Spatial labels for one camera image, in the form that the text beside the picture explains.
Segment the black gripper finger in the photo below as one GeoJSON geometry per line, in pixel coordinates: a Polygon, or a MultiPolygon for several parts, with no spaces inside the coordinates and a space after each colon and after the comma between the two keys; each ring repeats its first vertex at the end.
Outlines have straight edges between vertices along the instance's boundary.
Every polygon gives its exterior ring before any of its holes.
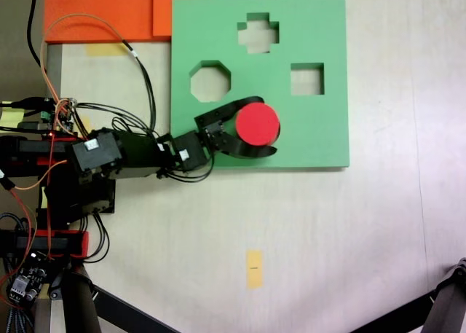
{"type": "Polygon", "coordinates": [[[249,96],[223,105],[214,111],[214,122],[228,121],[233,118],[240,109],[253,103],[264,103],[264,99],[260,96],[249,96]]]}
{"type": "Polygon", "coordinates": [[[227,155],[253,159],[270,157],[277,152],[273,146],[254,146],[224,132],[213,135],[213,146],[227,155]]]}

